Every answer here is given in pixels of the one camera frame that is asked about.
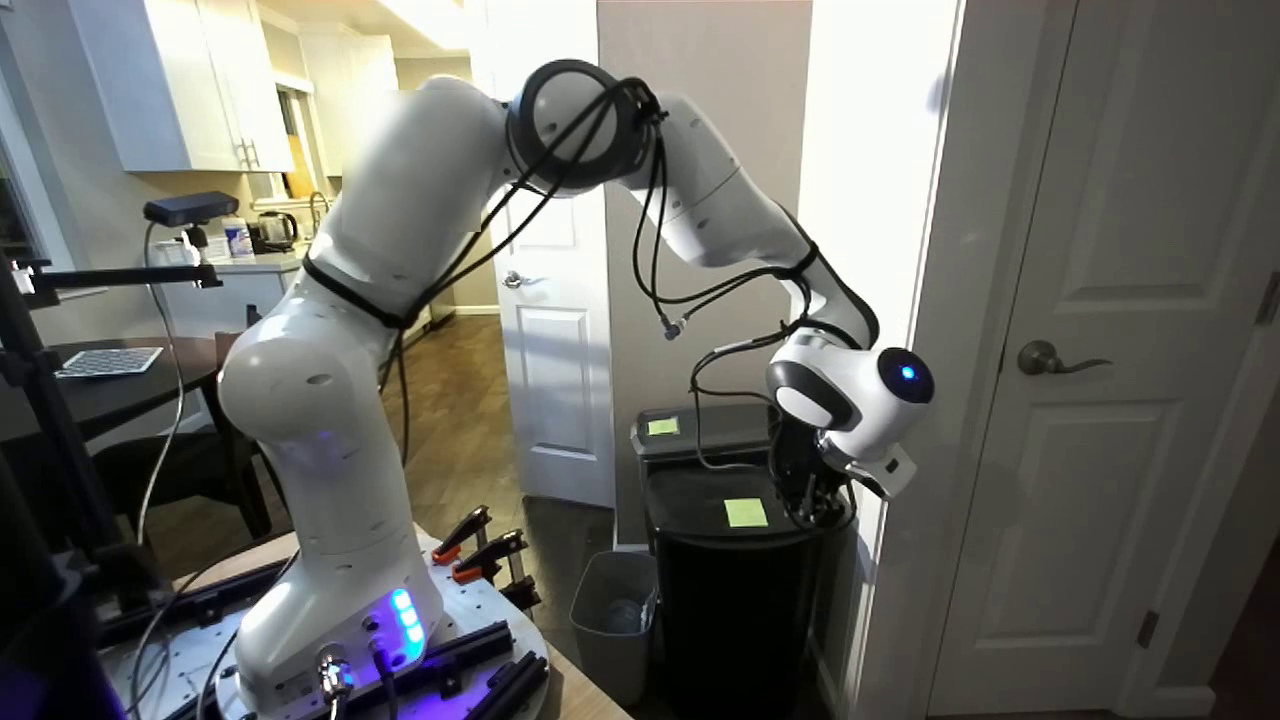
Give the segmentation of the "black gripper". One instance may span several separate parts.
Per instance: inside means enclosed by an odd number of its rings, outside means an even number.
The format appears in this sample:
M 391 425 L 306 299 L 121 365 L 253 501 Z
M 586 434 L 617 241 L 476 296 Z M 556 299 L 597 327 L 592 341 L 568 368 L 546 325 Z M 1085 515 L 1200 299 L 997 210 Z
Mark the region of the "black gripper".
M 766 473 L 797 523 L 836 523 L 846 512 L 845 475 L 817 449 L 817 434 L 782 413 L 766 418 Z

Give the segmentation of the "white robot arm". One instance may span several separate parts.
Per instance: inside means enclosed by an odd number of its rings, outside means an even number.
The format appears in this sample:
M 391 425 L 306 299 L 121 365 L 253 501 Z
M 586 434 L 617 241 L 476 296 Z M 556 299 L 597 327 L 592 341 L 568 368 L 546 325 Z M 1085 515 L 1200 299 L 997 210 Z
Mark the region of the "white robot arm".
M 384 377 L 404 336 L 517 192 L 579 198 L 618 181 L 658 243 L 695 269 L 754 264 L 791 294 L 766 336 L 770 403 L 821 459 L 891 495 L 905 430 L 930 403 L 930 368 L 881 341 L 881 322 L 821 243 L 741 170 L 710 120 L 586 59 L 534 67 L 510 99 L 434 77 L 336 198 L 298 275 L 219 365 L 219 408 L 278 482 L 298 556 L 238 622 L 246 708 L 290 720 L 324 683 L 367 696 L 423 658 L 445 595 L 413 521 Z

